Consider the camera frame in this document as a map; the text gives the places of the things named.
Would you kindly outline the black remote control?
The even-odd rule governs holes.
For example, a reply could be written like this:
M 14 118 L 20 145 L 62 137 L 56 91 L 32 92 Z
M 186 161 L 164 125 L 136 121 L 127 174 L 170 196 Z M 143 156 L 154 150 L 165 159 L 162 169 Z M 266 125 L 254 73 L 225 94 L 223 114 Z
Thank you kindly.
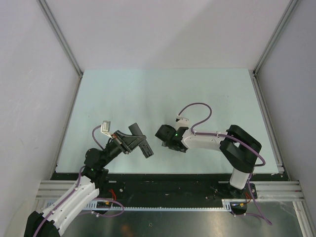
M 144 136 L 137 123 L 130 125 L 128 128 L 132 135 Z M 146 138 L 139 144 L 139 148 L 141 149 L 145 158 L 149 158 L 154 154 Z

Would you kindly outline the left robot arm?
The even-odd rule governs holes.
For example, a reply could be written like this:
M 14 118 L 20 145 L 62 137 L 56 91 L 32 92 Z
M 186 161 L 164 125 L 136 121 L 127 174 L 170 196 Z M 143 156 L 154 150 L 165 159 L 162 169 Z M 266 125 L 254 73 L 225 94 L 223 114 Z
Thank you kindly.
M 129 154 L 137 147 L 146 150 L 147 137 L 136 123 L 131 134 L 119 130 L 106 133 L 109 137 L 104 148 L 91 148 L 86 152 L 84 166 L 79 170 L 75 183 L 49 208 L 33 211 L 27 219 L 24 236 L 60 237 L 84 207 L 97 197 L 104 197 L 110 190 L 108 170 L 105 166 L 119 154 Z

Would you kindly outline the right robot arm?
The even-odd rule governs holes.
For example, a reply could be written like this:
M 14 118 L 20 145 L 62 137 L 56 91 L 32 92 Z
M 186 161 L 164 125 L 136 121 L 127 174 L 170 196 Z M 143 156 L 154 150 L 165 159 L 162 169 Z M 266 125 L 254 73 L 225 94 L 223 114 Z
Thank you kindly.
M 194 132 L 188 127 L 174 128 L 162 125 L 155 136 L 162 145 L 171 150 L 185 153 L 188 149 L 220 151 L 233 167 L 228 184 L 228 193 L 239 198 L 245 193 L 245 186 L 253 172 L 262 148 L 260 142 L 237 125 L 231 125 L 225 133 Z

